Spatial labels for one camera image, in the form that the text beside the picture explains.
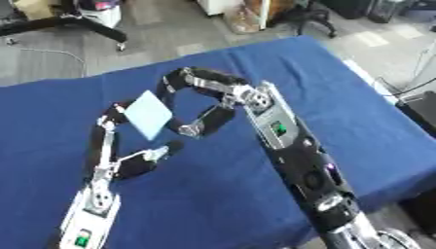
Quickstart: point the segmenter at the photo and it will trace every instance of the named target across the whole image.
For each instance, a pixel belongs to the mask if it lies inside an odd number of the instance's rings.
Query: desk
[[[434,140],[311,38],[277,40],[0,89],[2,248],[43,246],[80,188],[95,119],[182,66],[276,83],[366,211],[436,185]],[[188,90],[177,97],[182,119],[212,101]],[[108,248],[276,248],[313,236],[242,114],[206,139],[183,138],[185,149],[153,174],[114,186],[123,205]],[[124,153],[176,137],[164,131],[150,144],[131,127],[121,133]]]

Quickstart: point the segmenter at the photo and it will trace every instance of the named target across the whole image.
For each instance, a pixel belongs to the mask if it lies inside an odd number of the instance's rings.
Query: table
[[[336,160],[361,206],[372,211],[435,186],[436,143],[337,58],[308,37],[185,56],[73,80],[0,89],[0,241],[3,248],[41,248],[81,186],[92,124],[110,103],[154,89],[181,66],[214,68],[254,85],[277,84]],[[212,100],[181,91],[182,119]],[[236,118],[155,172],[118,183],[122,208],[108,248],[276,248],[313,236],[281,184],[255,132]],[[122,153],[148,143],[130,126]]]

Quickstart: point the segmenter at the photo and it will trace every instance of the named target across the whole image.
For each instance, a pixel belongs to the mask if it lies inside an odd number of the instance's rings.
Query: robotic hand
[[[401,231],[376,231],[359,209],[356,196],[317,139],[292,112],[277,88],[257,88],[238,77],[199,68],[182,68],[163,77],[157,97],[173,109],[183,88],[217,98],[191,124],[173,118],[168,127],[201,138],[218,130],[242,106],[275,170],[329,249],[418,249]]]
[[[58,233],[49,241],[49,248],[102,248],[121,206],[120,196],[109,188],[111,182],[148,173],[160,160],[182,148],[180,142],[172,141],[156,150],[117,158],[116,126],[127,123],[124,112],[132,102],[112,105],[93,127],[84,187],[76,194]]]

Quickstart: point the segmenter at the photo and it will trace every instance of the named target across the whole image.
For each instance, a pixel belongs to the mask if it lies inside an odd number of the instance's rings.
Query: cardboard box
[[[28,19],[41,19],[54,16],[52,3],[53,0],[18,0],[15,5]]]
[[[262,0],[244,0],[244,2],[257,16],[260,15]],[[268,19],[272,19],[277,13],[291,9],[295,3],[295,0],[271,0]]]

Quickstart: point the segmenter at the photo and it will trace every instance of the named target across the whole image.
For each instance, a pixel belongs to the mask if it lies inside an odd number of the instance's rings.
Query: wire
[[[371,83],[371,87],[374,88],[376,86],[376,82],[378,82],[379,80],[381,80],[384,84],[388,85],[389,87],[395,89],[396,91],[401,91],[399,88],[397,88],[396,86],[394,86],[393,84],[389,83],[384,77],[382,76],[378,76],[373,83]]]
[[[385,96],[385,97],[397,97],[397,96],[401,96],[401,95],[403,95],[403,94],[405,94],[405,93],[407,93],[407,92],[411,92],[412,90],[416,90],[416,89],[420,89],[420,88],[422,88],[422,87],[425,87],[425,86],[427,86],[427,85],[429,85],[429,84],[431,84],[431,83],[433,83],[433,82],[435,82],[435,81],[436,81],[436,77],[433,78],[433,79],[431,79],[431,80],[429,80],[429,81],[427,81],[427,82],[425,82],[425,83],[423,83],[423,84],[420,84],[420,85],[418,85],[418,86],[416,86],[416,87],[414,87],[414,88],[406,89],[406,90],[404,90],[404,91],[401,91],[401,92],[398,92],[398,93],[395,93],[395,94],[391,94],[391,95],[383,95],[383,96]]]
[[[420,54],[419,54],[419,58],[418,58],[418,61],[417,61],[417,64],[416,64],[416,66],[415,66],[415,69],[414,69],[414,72],[413,72],[413,75],[412,75],[412,79],[415,78],[415,77],[417,76],[417,71],[418,71],[419,65],[420,65],[420,63],[421,63],[421,61],[422,61],[423,56],[424,56],[426,53],[429,53],[431,50],[433,50],[434,46],[436,46],[436,42],[433,43],[432,45],[430,45],[429,48],[427,48],[427,49],[425,49],[425,50],[423,50],[423,51],[420,52]],[[412,91],[412,90],[420,89],[420,88],[422,88],[422,87],[424,87],[424,86],[426,86],[426,85],[431,84],[432,82],[434,82],[434,81],[436,80],[436,78],[435,78],[435,79],[431,79],[430,81],[428,81],[428,82],[426,82],[426,83],[424,83],[424,84],[418,85],[418,86],[416,86],[416,87],[414,87],[414,88],[411,88],[411,89],[406,89],[406,88],[407,88],[407,87],[412,83],[413,80],[411,80],[408,84],[406,84],[406,85],[403,87],[403,89],[399,89],[399,88],[397,88],[396,86],[394,86],[393,84],[389,83],[389,82],[388,82],[384,77],[377,77],[377,78],[374,80],[374,82],[371,84],[371,87],[372,87],[372,88],[375,86],[375,84],[376,84],[376,82],[377,82],[378,80],[382,80],[382,82],[383,82],[384,84],[388,85],[389,87],[391,87],[392,89],[395,89],[395,90],[397,91],[397,93],[393,93],[393,94],[391,94],[391,95],[383,95],[383,96],[385,96],[385,97],[391,97],[391,96],[401,96],[402,94],[405,94],[405,93],[410,92],[410,91]]]
[[[17,49],[21,50],[21,51],[32,51],[32,52],[39,52],[39,53],[61,53],[61,54],[69,55],[81,63],[81,65],[82,65],[82,76],[81,77],[84,78],[87,76],[87,64],[81,58],[79,58],[78,56],[76,56],[70,52],[52,51],[52,50],[38,50],[38,49],[28,49],[28,48],[17,48]]]

